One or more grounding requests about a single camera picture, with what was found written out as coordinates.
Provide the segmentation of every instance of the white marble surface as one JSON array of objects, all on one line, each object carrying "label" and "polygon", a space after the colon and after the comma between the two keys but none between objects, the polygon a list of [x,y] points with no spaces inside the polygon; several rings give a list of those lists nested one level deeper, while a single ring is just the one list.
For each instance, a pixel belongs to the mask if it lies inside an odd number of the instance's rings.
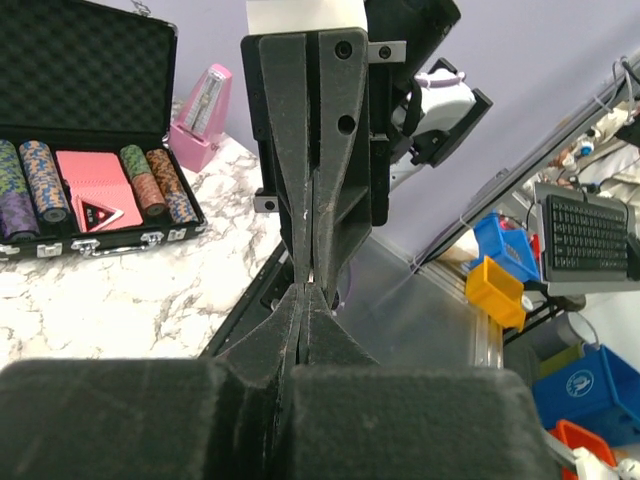
[{"label": "white marble surface", "polygon": [[227,138],[186,172],[209,228],[145,253],[0,263],[0,368],[19,359],[197,356],[279,242],[258,160]]}]

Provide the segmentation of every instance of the black keyboard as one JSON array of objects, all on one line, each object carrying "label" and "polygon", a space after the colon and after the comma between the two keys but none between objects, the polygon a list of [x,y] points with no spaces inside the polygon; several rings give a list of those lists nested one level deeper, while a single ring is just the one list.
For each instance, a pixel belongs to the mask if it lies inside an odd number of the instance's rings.
[{"label": "black keyboard", "polygon": [[627,271],[627,213],[557,195],[546,197],[547,263],[558,271]]}]

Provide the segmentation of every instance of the yellow bin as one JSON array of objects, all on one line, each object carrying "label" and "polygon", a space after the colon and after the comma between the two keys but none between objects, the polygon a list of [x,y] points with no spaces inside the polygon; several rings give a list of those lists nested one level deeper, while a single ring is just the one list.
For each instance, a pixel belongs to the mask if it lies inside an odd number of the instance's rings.
[{"label": "yellow bin", "polygon": [[471,270],[465,295],[504,328],[522,331],[526,313],[522,308],[524,285],[506,272],[491,257]]}]

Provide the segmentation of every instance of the poker chip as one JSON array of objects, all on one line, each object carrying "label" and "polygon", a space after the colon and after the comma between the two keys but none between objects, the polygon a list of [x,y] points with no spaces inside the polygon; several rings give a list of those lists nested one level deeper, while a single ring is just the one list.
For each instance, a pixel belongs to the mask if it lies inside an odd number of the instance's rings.
[{"label": "poker chip", "polygon": [[0,231],[8,241],[33,240],[38,221],[13,144],[0,140]]},{"label": "poker chip", "polygon": [[133,181],[138,175],[144,173],[151,173],[149,163],[144,156],[144,152],[137,145],[127,145],[120,150],[120,158],[124,163],[124,169],[129,176],[129,179]]},{"label": "poker chip", "polygon": [[25,142],[20,156],[38,216],[47,223],[66,220],[71,210],[49,147],[35,140]]},{"label": "poker chip", "polygon": [[162,149],[151,150],[147,152],[147,160],[165,198],[171,193],[185,193],[167,152]]},{"label": "poker chip", "polygon": [[160,187],[158,187],[158,183],[151,173],[136,175],[131,183],[145,215],[156,217],[167,211],[167,204],[162,196]]},{"label": "poker chip", "polygon": [[170,193],[165,197],[169,206],[171,218],[176,223],[195,222],[198,220],[196,212],[186,193]]}]

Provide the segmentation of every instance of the blue plastic container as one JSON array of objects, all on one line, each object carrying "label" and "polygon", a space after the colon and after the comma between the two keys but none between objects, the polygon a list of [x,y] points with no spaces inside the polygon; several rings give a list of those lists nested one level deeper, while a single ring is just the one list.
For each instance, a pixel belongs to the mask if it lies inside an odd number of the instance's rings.
[{"label": "blue plastic container", "polygon": [[546,429],[569,420],[612,447],[640,443],[640,373],[606,347],[533,386]]},{"label": "blue plastic container", "polygon": [[470,264],[471,270],[480,265],[484,257],[491,257],[509,274],[525,283],[539,281],[540,273],[524,230],[504,230],[497,213],[480,220],[473,229],[480,256]]}]

